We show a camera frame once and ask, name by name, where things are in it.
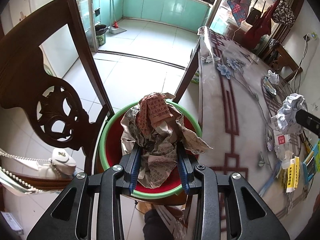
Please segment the white printed paper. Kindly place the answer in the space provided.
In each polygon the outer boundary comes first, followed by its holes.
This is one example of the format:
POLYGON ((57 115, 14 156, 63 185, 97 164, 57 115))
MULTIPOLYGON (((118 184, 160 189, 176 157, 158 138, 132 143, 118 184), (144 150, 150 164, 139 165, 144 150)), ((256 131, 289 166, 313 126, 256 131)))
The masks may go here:
POLYGON ((296 121, 296 113, 301 109, 308 110, 304 96, 297 93, 287 96, 276 115, 271 117, 273 130, 281 134, 301 134, 304 128, 296 121))

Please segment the brown newspaper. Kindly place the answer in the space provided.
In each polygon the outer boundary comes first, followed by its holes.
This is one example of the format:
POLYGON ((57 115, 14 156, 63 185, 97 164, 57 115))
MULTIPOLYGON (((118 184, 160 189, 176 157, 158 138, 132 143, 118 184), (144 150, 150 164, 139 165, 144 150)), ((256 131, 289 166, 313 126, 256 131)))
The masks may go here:
POLYGON ((160 187, 177 166, 177 143, 183 142, 192 154, 210 146, 184 125, 184 116, 166 102, 171 94, 151 93, 129 108, 120 122, 122 154, 130 154, 134 144, 142 150, 138 181, 146 188, 160 187))

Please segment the blue yellow snack bag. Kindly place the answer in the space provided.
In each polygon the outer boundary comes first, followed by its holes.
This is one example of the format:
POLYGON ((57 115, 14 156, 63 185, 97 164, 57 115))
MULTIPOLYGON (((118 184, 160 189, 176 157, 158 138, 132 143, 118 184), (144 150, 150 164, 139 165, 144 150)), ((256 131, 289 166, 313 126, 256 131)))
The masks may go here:
POLYGON ((271 96, 277 96, 276 89, 272 86, 272 84, 270 83, 270 81, 267 77, 264 77, 264 79, 263 79, 263 87, 268 92, 268 94, 270 94, 271 96))

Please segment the yellow medicine box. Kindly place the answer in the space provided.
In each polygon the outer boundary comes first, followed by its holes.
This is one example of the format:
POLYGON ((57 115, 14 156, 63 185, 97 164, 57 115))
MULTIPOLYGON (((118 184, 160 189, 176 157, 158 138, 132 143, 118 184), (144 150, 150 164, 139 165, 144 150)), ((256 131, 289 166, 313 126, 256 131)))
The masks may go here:
POLYGON ((291 193, 298 188, 300 175, 300 159, 295 156, 281 163, 282 180, 281 185, 285 193, 291 193))

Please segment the clear plastic bottle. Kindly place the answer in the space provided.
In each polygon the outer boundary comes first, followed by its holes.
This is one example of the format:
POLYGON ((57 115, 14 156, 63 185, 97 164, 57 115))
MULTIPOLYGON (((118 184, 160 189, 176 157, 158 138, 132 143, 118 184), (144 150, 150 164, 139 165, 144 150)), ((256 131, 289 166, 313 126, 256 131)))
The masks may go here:
POLYGON ((282 134, 278 130, 273 130, 274 133, 274 151, 276 153, 277 158, 281 162, 289 161, 293 152, 290 150, 290 136, 288 134, 282 134))

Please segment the teal kitchen cabinets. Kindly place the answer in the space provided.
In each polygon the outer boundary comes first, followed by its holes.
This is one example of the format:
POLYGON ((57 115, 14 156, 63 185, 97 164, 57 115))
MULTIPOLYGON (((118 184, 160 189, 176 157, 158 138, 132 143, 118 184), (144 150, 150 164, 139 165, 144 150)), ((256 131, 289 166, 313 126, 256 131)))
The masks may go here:
MULTIPOLYGON (((211 6, 200 0, 114 0, 117 21, 128 18, 156 22, 197 32, 207 22, 211 6)), ((95 21, 109 25, 111 0, 93 0, 95 21)))

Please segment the blue yellow toy box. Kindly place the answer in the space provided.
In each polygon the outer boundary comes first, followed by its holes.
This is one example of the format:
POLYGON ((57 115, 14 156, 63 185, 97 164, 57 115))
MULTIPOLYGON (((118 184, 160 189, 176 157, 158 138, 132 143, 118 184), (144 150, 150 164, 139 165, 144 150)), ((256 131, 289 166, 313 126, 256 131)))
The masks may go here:
POLYGON ((319 140, 303 161, 303 174, 305 185, 308 185, 312 178, 319 173, 319 140))

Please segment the far wooden chair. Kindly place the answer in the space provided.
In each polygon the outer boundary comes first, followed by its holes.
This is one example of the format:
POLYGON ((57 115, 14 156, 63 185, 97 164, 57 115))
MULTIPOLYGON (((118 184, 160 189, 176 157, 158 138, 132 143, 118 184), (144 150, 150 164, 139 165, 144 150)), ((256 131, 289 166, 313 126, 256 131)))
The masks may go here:
POLYGON ((284 81, 289 82, 296 75, 300 74, 303 70, 296 64, 289 53, 284 47, 275 39, 271 39, 268 45, 268 50, 263 55, 262 60, 271 67, 277 74, 280 74, 284 67, 289 67, 292 72, 287 77, 284 77, 284 81))

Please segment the red hanging garment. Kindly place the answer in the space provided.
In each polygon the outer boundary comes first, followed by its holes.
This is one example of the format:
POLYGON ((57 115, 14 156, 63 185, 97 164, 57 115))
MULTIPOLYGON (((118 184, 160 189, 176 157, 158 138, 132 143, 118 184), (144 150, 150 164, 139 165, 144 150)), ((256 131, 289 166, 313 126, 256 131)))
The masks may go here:
POLYGON ((244 34, 243 45, 248 50, 254 49, 264 35, 271 34, 271 18, 280 0, 276 0, 263 13, 260 19, 244 34))

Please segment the black patterned bag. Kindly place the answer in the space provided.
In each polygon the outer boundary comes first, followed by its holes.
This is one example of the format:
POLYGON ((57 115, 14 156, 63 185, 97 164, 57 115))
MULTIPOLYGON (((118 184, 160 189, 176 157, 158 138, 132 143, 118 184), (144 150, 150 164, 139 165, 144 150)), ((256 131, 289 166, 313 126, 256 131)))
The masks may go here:
POLYGON ((293 11, 286 0, 279 0, 276 9, 273 12, 272 20, 277 24, 292 25, 296 18, 293 11))

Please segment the black hanging bag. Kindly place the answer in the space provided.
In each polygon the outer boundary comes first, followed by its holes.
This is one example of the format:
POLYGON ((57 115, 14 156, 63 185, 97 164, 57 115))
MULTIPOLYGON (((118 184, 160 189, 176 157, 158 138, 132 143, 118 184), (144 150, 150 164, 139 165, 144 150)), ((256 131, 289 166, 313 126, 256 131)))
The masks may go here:
POLYGON ((253 6, 249 10, 248 16, 245 19, 245 22, 247 24, 254 25, 255 22, 257 22, 257 20, 259 20, 261 18, 262 14, 263 14, 266 2, 264 2, 262 10, 258 10, 258 9, 255 8, 255 5, 257 4, 258 1, 259 0, 255 0, 253 6))

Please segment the dark wooden chair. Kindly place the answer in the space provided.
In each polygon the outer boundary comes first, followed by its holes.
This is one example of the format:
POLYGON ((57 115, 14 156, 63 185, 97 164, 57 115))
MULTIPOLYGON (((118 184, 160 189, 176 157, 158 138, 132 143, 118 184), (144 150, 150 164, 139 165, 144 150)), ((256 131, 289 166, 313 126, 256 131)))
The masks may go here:
POLYGON ((100 130, 114 115, 89 47, 76 0, 53 0, 30 14, 1 39, 1 106, 23 109, 36 135, 56 148, 82 150, 89 183, 101 176, 92 172, 100 130), (89 81, 101 103, 91 122, 76 90, 44 70, 40 45, 68 27, 89 81))

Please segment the plaid hanging cloth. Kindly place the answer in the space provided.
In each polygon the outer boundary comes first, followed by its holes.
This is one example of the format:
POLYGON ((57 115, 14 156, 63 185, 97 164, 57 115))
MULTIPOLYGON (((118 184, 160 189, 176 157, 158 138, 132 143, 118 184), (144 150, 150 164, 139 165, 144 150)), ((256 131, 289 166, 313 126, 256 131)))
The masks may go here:
POLYGON ((251 0, 227 0, 238 27, 247 18, 251 0))

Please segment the white refrigerator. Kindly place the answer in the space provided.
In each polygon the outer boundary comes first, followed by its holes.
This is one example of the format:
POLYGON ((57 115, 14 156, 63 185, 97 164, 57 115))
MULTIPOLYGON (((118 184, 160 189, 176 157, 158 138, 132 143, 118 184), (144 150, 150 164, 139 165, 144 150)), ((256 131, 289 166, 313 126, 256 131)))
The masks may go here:
MULTIPOLYGON (((4 34, 18 25, 31 13, 53 0, 9 0, 1 12, 4 34)), ((65 25, 45 40, 40 49, 43 52, 45 69, 52 75, 63 77, 78 58, 69 28, 65 25)))

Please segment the red broom with dustpan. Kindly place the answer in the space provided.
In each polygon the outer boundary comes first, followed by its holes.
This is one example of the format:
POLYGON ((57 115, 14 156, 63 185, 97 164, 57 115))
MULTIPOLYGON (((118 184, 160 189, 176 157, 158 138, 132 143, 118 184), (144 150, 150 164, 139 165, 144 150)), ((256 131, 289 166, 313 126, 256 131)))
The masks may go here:
POLYGON ((110 20, 111 25, 109 27, 109 32, 113 35, 117 35, 117 34, 126 32, 126 30, 119 27, 119 25, 117 23, 114 0, 111 0, 111 5, 112 5, 112 9, 110 11, 113 13, 113 20, 110 20))

